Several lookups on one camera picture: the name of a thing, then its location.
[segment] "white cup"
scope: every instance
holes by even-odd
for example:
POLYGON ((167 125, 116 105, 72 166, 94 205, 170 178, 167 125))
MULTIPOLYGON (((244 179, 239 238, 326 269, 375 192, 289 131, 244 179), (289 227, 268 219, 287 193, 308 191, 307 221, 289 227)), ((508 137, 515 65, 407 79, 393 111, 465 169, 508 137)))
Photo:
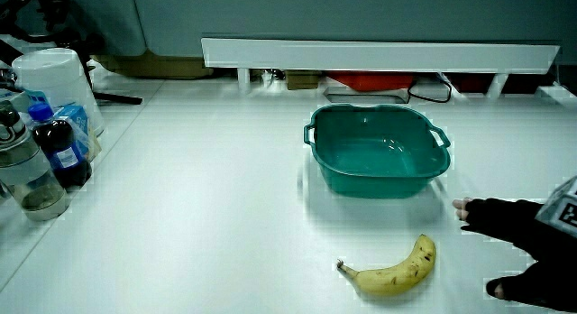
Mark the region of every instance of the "white cup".
POLYGON ((12 62, 16 87, 26 91, 32 101, 51 107, 83 106, 96 135, 104 129, 104 119, 75 51, 50 48, 26 53, 12 62))

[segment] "black glove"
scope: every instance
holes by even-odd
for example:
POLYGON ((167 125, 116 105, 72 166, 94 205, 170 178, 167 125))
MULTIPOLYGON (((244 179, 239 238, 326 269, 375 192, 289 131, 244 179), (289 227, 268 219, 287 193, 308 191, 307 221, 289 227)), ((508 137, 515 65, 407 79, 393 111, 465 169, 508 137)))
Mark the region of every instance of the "black glove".
POLYGON ((577 312, 577 289, 572 285, 577 279, 572 267, 577 238, 537 221, 542 206, 526 200, 474 199, 464 207, 469 225, 461 229, 510 242, 537 260, 518 276, 488 282, 489 295, 496 297, 495 288, 501 284, 506 300, 577 312))

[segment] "plastic bottle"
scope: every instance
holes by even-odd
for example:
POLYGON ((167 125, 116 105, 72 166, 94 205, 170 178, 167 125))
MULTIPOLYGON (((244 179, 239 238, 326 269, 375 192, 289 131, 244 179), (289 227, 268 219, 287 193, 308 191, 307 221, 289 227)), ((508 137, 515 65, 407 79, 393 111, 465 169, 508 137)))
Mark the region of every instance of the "plastic bottle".
POLYGON ((31 220, 48 220, 69 206, 66 190, 10 101, 0 101, 0 181, 31 220))
POLYGON ((64 188, 83 186, 92 175, 92 167, 78 148, 72 126, 65 120, 55 119, 47 104, 28 108, 34 121, 32 136, 40 146, 64 188))

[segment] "banana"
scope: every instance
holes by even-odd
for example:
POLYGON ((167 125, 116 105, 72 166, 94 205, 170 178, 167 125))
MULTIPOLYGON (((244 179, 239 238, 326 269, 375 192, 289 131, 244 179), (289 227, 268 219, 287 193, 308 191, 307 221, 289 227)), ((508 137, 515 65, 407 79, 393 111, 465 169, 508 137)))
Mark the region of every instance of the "banana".
POLYGON ((426 235, 415 242, 411 254, 403 262, 385 269, 355 271, 339 260, 336 267, 353 279, 360 290, 377 296, 393 296, 408 291, 433 270, 435 243, 426 235))

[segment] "dark bottle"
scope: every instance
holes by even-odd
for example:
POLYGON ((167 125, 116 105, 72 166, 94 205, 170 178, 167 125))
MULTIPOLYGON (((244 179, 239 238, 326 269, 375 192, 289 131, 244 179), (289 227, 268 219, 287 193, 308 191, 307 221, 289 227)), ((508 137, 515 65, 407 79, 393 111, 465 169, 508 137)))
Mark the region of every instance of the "dark bottle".
POLYGON ((34 126, 32 136, 40 146, 54 170, 54 175, 64 188, 83 186, 92 175, 92 166, 80 152, 72 126, 59 119, 47 104, 28 108, 34 126))

